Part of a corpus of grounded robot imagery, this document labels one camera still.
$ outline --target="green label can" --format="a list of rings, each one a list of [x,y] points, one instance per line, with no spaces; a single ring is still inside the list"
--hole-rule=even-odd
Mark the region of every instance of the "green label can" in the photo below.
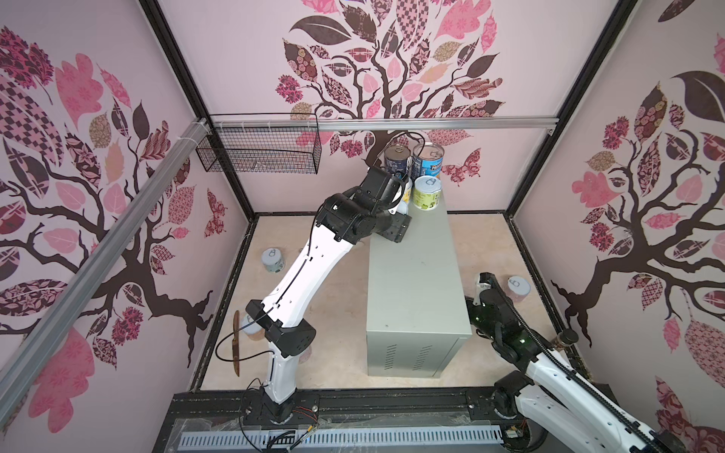
[[[441,199],[441,180],[435,176],[419,176],[415,180],[413,204],[423,211],[436,209]]]

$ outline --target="wooden floor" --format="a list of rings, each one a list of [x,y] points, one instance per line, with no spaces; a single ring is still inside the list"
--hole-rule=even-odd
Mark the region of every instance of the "wooden floor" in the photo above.
[[[526,265],[500,214],[460,214],[448,216],[461,281],[465,295],[473,296],[474,282],[480,272],[496,274],[503,283],[511,275],[521,275],[531,282]],[[249,246],[246,261],[231,300],[220,338],[232,330],[236,310],[244,315],[250,299],[262,299],[282,279],[280,273],[268,273],[260,259],[262,252],[276,247],[286,262],[293,262],[310,234],[312,217],[261,217]],[[370,387],[455,387],[490,386],[514,370],[491,347],[490,341],[475,334],[438,379],[382,378],[367,374],[365,322],[368,298],[368,239],[363,239],[345,255],[312,298],[305,319],[317,329],[312,355],[297,369],[298,388],[370,388]],[[549,316],[535,288],[517,307],[526,322],[545,338],[555,335]],[[240,336],[240,355],[246,357],[268,348],[266,340],[252,341]],[[231,358],[231,341],[220,348],[222,357]],[[254,378],[265,379],[267,355],[242,362],[240,376],[231,363],[213,357],[207,370],[203,390],[246,388]]]

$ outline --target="wire basket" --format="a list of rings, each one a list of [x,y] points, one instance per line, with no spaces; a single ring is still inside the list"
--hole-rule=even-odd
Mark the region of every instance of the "wire basket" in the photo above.
[[[236,172],[317,174],[322,154],[317,115],[292,114],[292,120],[297,120],[293,123],[302,120],[305,124],[288,125],[291,122],[289,115],[235,114],[235,120],[229,125],[216,121],[213,127],[222,147],[213,146],[214,138],[207,136],[196,148],[204,169],[207,172],[226,170],[229,164],[224,162],[222,155],[226,153],[231,169]],[[227,118],[232,115],[212,116]]]

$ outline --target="aluminum rail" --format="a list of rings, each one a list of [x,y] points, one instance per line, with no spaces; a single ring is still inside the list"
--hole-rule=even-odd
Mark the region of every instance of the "aluminum rail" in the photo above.
[[[434,129],[553,129],[556,117],[486,117],[486,118],[384,118],[371,120],[215,120],[214,127],[224,128],[315,128],[338,130],[434,130]]]
[[[205,120],[197,119],[186,128],[96,251],[70,279],[65,291],[0,370],[0,425],[5,424],[45,364],[65,341],[68,331],[161,199],[178,169],[207,134]]]

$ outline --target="butterfly decal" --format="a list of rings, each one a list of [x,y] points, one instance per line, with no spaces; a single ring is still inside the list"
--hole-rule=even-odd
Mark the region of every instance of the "butterfly decal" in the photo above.
[[[221,234],[224,229],[224,212],[227,208],[221,201],[217,201],[216,195],[211,190],[207,189],[207,198],[209,199],[209,207],[212,208],[212,218],[207,222],[207,227],[204,229],[204,237],[208,238],[212,234]]]
[[[478,148],[465,158],[465,162],[463,163],[463,165],[444,165],[441,168],[441,173],[450,176],[451,181],[458,184],[458,186],[460,187],[460,182],[463,181],[466,176],[475,175],[481,177],[481,175],[479,175],[481,165],[478,164],[480,158],[481,148]]]

